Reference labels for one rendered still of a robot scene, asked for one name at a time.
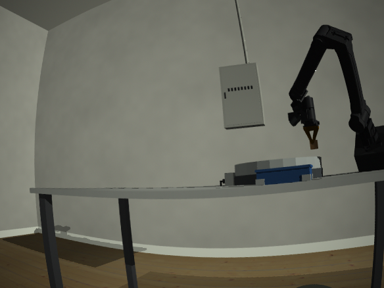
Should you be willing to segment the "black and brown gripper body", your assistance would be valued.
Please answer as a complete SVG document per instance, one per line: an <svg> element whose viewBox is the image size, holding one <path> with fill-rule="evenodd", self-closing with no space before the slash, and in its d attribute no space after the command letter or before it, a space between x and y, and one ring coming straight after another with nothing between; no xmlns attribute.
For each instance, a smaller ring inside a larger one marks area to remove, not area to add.
<svg viewBox="0 0 384 288"><path fill-rule="evenodd" d="M314 108L308 108L307 109L307 114L308 114L308 119L307 120L301 120L301 124L304 124L303 127L308 127L308 126L319 126L320 122L315 120L316 115L315 115L315 110Z"/></svg>

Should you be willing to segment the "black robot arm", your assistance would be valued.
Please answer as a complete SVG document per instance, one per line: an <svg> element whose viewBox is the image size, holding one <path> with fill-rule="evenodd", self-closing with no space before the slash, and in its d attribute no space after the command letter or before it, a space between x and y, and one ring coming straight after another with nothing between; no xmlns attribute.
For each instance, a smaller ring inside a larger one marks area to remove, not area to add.
<svg viewBox="0 0 384 288"><path fill-rule="evenodd" d="M365 151L369 152L382 146L382 142L370 118L371 110L366 105L366 100L364 100L362 94L362 87L352 49L352 40L352 34L333 26L322 25L319 28L313 37L311 48L289 92L289 96L293 101L291 103L293 112L288 113L288 119L292 126L296 126L301 120L308 119L306 108L309 110L314 108L314 102L312 97L305 97L308 93L306 88L326 49L334 49L341 64L350 99L351 115L348 122L349 127L354 132L359 133Z"/></svg>

